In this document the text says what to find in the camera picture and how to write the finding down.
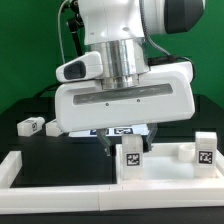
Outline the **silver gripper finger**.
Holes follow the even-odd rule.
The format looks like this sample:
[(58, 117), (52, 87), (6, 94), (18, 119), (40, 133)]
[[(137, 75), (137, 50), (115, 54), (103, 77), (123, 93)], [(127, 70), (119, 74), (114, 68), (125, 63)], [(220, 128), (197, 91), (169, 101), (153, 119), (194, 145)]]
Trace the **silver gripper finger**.
[(144, 142), (144, 152), (150, 152), (152, 150), (152, 142), (158, 130), (156, 123), (148, 124), (147, 128), (148, 128), (148, 134)]
[(105, 148), (106, 155), (109, 156), (110, 155), (111, 141), (106, 136), (106, 130), (105, 129), (98, 129), (96, 131), (96, 134), (97, 134), (97, 138), (99, 139), (99, 141), (103, 144), (103, 146)]

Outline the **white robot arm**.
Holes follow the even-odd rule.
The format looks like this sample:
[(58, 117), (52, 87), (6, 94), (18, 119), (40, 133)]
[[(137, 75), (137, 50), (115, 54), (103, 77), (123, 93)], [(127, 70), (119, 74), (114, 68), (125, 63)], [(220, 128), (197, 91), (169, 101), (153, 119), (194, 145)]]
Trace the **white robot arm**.
[(171, 54), (147, 59), (143, 43), (153, 34), (189, 31), (205, 0), (78, 0), (78, 9), (88, 51), (56, 70), (63, 132), (94, 129), (111, 152), (108, 128), (145, 124), (151, 142), (159, 123), (192, 117), (192, 62)]

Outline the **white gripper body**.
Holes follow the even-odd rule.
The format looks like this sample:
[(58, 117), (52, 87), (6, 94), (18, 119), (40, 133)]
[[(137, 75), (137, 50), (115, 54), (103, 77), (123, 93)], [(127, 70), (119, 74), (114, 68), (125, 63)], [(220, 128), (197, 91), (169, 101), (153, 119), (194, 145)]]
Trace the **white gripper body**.
[(64, 132), (185, 120), (195, 112), (190, 62), (157, 65), (137, 76), (134, 87), (106, 90), (98, 52), (87, 53), (56, 69), (61, 83), (55, 113)]

